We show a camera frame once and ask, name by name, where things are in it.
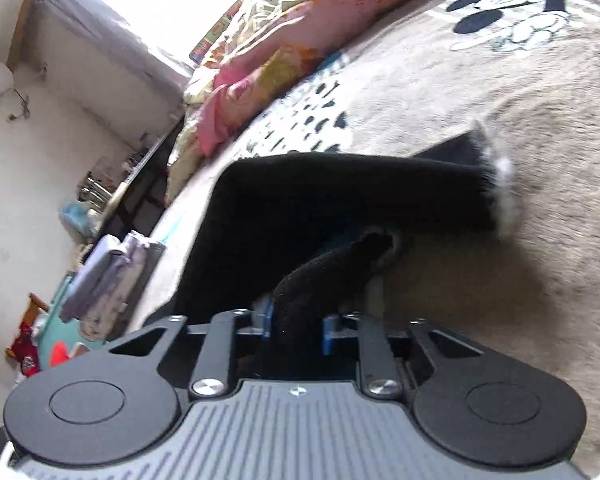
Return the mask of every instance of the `beige blanket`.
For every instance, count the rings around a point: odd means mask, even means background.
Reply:
[[[600,0],[420,0],[388,16],[190,181],[156,228],[172,234],[136,323],[175,291],[234,158],[410,155],[474,121],[517,168],[517,234],[412,240],[386,316],[427,317],[565,379],[589,414],[574,459],[599,472]]]

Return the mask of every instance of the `mickey mouse print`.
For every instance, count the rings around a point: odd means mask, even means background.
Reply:
[[[427,13],[453,23],[452,51],[486,45],[519,56],[600,21],[591,0],[447,0]]]

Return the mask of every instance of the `crumpled bedding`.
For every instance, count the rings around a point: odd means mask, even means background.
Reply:
[[[184,93],[169,160],[171,203],[205,156],[331,52],[406,0],[245,0]]]

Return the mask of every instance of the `cartoon character print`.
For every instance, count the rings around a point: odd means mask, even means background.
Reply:
[[[344,55],[336,53],[309,78],[276,99],[243,133],[240,158],[296,152],[339,152],[352,142],[347,112],[338,105],[338,72]]]
[[[456,34],[469,35],[480,32],[496,24],[505,13],[503,10],[525,7],[544,2],[544,9],[513,24],[504,24],[491,34],[481,33],[477,37],[454,44],[452,50],[463,50],[491,41],[491,48],[496,52],[513,52],[515,50],[531,50],[547,44],[558,34],[565,34],[570,15],[565,10],[564,0],[456,0],[446,12],[459,9],[475,9],[477,12],[465,16],[456,23],[453,31]]]

